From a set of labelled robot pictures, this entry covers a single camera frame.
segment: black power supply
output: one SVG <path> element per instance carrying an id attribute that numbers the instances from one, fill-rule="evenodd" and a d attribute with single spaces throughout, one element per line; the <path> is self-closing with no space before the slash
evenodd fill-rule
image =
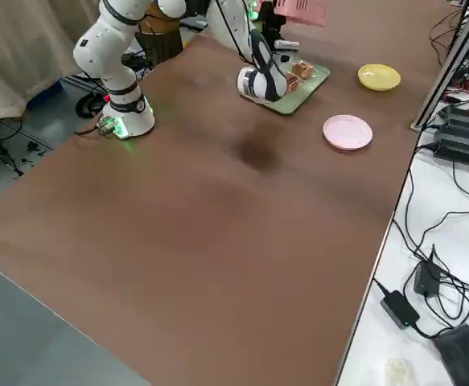
<path id="1" fill-rule="evenodd" d="M 415 269 L 414 292 L 432 298 L 438 295 L 442 270 L 432 260 L 423 261 Z"/>
<path id="2" fill-rule="evenodd" d="M 375 278 L 373 279 L 382 293 L 385 295 L 381 300 L 381 307 L 386 311 L 386 314 L 397 324 L 398 328 L 404 330 L 407 327 L 414 325 L 420 315 L 418 312 L 409 304 L 406 298 L 398 292 L 389 292 L 380 282 Z"/>

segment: green tray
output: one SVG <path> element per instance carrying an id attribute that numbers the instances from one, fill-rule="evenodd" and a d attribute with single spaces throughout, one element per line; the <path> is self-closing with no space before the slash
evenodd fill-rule
<path id="1" fill-rule="evenodd" d="M 281 68 L 282 72 L 286 74 L 291 71 L 292 61 L 296 62 L 297 60 L 299 60 L 299 58 L 294 57 L 288 63 L 281 64 L 279 67 Z M 323 81 L 327 79 L 330 74 L 327 68 L 318 64 L 311 64 L 315 68 L 315 71 L 313 71 L 313 77 L 306 80 L 301 80 L 295 91 L 286 94 L 277 102 L 261 105 L 280 114 L 292 114 L 296 109 L 298 109 L 298 107 L 300 107 L 302 103 L 306 101 L 309 95 L 311 95 L 323 83 Z"/>

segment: floor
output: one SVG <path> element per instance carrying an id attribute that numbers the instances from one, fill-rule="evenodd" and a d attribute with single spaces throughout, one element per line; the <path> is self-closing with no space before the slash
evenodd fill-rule
<path id="1" fill-rule="evenodd" d="M 181 28 L 184 43 L 189 42 L 195 32 L 188 28 Z M 136 42 L 130 47 L 131 51 L 141 48 Z M 10 155 L 19 169 L 27 173 L 41 158 L 52 152 L 57 146 L 66 141 L 73 132 L 80 129 L 86 120 L 75 114 L 76 102 L 88 91 L 76 87 L 68 82 L 61 82 L 64 91 L 38 105 L 23 116 L 21 133 L 4 142 Z M 3 119 L 0 122 L 0 138 L 5 138 L 15 132 L 18 122 Z M 34 142 L 39 148 L 29 151 L 29 142 Z M 18 175 L 7 165 L 0 162 L 0 193 L 7 189 L 18 178 Z"/>
<path id="2" fill-rule="evenodd" d="M 194 33 L 181 29 L 183 41 Z M 140 47 L 135 43 L 134 51 Z M 28 173 L 80 129 L 75 113 L 88 93 L 67 82 L 64 90 L 23 116 L 22 130 L 3 142 L 23 173 Z M 17 121 L 0 122 L 0 138 L 13 134 Z M 0 162 L 0 194 L 18 174 Z M 146 380 L 74 330 L 52 311 L 0 274 L 0 386 L 150 386 Z"/>

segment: white curtain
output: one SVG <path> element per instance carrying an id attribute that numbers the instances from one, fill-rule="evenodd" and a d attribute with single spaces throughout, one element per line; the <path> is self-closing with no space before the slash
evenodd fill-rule
<path id="1" fill-rule="evenodd" d="M 0 118 L 17 117 L 58 79 L 78 72 L 75 42 L 99 0 L 0 0 Z"/>

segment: white table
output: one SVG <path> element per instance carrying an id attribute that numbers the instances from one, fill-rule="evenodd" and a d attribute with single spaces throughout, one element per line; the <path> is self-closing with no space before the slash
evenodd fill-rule
<path id="1" fill-rule="evenodd" d="M 461 107 L 469 109 L 469 104 Z M 429 130 L 422 135 L 420 143 L 432 142 Z M 452 163 L 435 159 L 431 152 L 422 150 L 414 158 L 411 171 L 414 178 L 414 195 L 409 208 L 409 230 L 416 242 L 428 227 L 436 224 L 448 211 L 469 211 L 469 198 L 452 180 Z M 456 164 L 456 177 L 461 186 L 469 191 L 469 166 Z M 401 193 L 394 219 L 404 230 L 405 205 L 411 192 L 409 179 Z M 452 216 L 431 232 L 423 244 L 423 252 L 429 255 L 431 245 L 436 244 L 438 255 L 451 272 L 469 282 L 469 216 Z M 397 228 L 390 225 L 376 266 L 375 277 L 388 290 L 400 290 L 418 260 L 405 247 Z M 434 334 L 444 325 L 433 315 L 422 296 L 414 293 L 413 281 L 407 295 L 420 314 L 419 327 Z M 441 287 L 444 298 L 455 300 L 457 293 L 446 286 Z M 439 353 L 428 339 L 422 338 L 413 328 L 401 331 L 381 308 L 383 298 L 377 285 L 370 286 L 368 297 L 360 314 L 352 344 L 342 369 L 339 386 L 379 386 L 384 384 L 384 367 L 389 359 L 406 359 L 412 365 L 418 386 L 451 385 Z M 438 303 L 430 304 L 441 313 Z M 454 312 L 457 306 L 450 305 Z"/>

